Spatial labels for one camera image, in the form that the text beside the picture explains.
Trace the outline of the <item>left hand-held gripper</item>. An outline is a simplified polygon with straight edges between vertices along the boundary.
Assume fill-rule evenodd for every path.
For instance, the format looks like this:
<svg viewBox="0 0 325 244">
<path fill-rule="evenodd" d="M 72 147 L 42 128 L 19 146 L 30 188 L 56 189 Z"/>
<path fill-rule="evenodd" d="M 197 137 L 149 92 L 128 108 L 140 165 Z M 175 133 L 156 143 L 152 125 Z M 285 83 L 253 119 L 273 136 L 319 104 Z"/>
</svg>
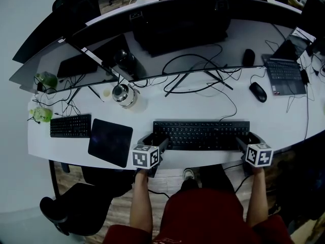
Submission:
<svg viewBox="0 0 325 244">
<path fill-rule="evenodd" d="M 154 134 L 148 134 L 138 140 L 138 144 L 132 147 L 133 166 L 138 170 L 148 171 L 148 176 L 155 177 L 158 166 L 161 162 L 160 154 L 164 153 L 169 145 L 169 137 L 161 139 L 159 146 L 153 144 Z"/>
</svg>

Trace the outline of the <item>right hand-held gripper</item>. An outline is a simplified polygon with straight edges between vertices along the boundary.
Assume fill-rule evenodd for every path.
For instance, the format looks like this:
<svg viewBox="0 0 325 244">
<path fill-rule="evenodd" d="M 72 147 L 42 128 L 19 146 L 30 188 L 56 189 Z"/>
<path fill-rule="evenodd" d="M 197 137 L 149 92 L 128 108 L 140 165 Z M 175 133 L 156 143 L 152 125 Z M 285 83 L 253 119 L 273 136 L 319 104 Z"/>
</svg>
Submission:
<svg viewBox="0 0 325 244">
<path fill-rule="evenodd" d="M 264 168 L 271 166 L 273 149 L 265 141 L 253 132 L 248 133 L 249 145 L 241 138 L 236 137 L 236 143 L 240 152 L 243 153 L 243 170 L 245 176 L 253 175 L 252 168 Z"/>
</svg>

